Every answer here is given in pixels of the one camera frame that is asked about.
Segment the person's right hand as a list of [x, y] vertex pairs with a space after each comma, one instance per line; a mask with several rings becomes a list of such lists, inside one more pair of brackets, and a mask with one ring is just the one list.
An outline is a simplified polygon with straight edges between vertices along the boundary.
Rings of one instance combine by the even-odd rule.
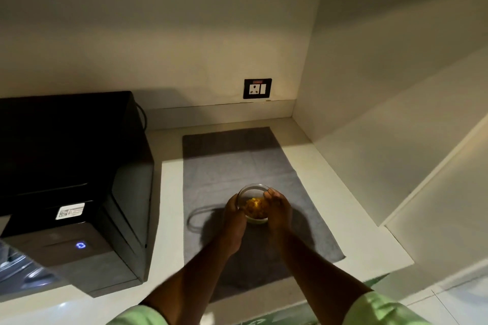
[[291, 230], [292, 207], [283, 195], [281, 206], [269, 207], [268, 225], [272, 235], [279, 235], [283, 231]]

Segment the person's left hand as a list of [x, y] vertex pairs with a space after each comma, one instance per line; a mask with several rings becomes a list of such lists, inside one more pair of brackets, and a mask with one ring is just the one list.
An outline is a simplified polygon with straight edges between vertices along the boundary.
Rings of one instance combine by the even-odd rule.
[[247, 227], [247, 219], [243, 215], [225, 215], [224, 208], [223, 228], [220, 233], [220, 240], [222, 241], [223, 249], [229, 258], [235, 254], [242, 242], [243, 235]]

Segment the glass bowl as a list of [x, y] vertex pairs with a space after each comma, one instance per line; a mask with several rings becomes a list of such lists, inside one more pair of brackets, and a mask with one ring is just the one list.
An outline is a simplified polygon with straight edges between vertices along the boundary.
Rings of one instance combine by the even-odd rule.
[[265, 198], [268, 186], [250, 184], [243, 187], [237, 195], [237, 208], [246, 216], [248, 223], [264, 224], [268, 221], [269, 200]]

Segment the person's right forearm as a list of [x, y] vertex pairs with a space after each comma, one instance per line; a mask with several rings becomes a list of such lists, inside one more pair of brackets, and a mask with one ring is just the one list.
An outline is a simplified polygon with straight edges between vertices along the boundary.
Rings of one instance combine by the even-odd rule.
[[321, 325], [343, 325], [351, 306], [372, 291], [309, 248], [291, 229], [276, 228], [272, 236]]

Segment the person's left forearm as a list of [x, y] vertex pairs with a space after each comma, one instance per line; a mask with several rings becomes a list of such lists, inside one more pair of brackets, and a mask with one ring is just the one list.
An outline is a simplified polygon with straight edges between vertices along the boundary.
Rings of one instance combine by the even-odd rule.
[[168, 325], [198, 325], [229, 258], [239, 246], [215, 240], [142, 302]]

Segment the yellow food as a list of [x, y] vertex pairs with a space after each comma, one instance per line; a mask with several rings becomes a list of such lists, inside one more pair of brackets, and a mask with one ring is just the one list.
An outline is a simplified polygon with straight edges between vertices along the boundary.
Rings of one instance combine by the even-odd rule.
[[265, 220], [268, 218], [269, 205], [264, 198], [248, 199], [243, 209], [247, 217], [254, 220]]

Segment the grey cloth mat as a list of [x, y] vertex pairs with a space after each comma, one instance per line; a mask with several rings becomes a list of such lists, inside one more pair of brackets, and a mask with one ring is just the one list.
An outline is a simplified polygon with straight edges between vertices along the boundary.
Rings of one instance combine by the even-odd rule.
[[[309, 247], [331, 263], [345, 259], [269, 127], [185, 135], [182, 154], [185, 263], [219, 231], [228, 199], [251, 184], [272, 187], [287, 197], [292, 229]], [[290, 276], [267, 223], [247, 223], [241, 247], [225, 265], [210, 301]]]

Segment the light green left sleeve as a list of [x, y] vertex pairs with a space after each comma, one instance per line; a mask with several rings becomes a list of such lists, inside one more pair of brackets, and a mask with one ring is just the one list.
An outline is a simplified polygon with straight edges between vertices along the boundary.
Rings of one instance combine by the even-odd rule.
[[106, 325], [168, 325], [168, 322], [155, 309], [139, 304], [115, 316]]

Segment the light green sleeve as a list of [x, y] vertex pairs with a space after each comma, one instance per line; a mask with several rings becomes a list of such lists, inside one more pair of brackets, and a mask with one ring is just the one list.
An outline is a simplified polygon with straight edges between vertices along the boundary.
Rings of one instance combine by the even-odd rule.
[[168, 325], [168, 322], [155, 309], [139, 304], [115, 316], [106, 325]]
[[370, 291], [351, 305], [342, 325], [432, 325], [432, 323], [405, 305], [376, 291]]

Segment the light green right sleeve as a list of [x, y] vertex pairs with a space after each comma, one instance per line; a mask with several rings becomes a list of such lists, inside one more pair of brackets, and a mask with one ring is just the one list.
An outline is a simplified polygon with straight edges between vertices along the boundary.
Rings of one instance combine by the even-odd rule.
[[342, 325], [432, 325], [432, 323], [405, 305], [376, 291], [370, 291], [351, 305]]

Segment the black appliance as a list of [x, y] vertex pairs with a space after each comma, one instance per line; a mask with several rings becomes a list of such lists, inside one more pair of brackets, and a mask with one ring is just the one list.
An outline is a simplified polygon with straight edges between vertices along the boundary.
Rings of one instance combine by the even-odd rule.
[[0, 99], [0, 302], [143, 284], [154, 159], [131, 91]]

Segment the black wall socket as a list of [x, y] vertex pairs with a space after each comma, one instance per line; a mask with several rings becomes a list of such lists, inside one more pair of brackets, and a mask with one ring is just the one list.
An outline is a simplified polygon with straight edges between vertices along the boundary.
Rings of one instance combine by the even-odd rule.
[[244, 100], [247, 99], [268, 99], [270, 98], [272, 78], [245, 79], [243, 82]]

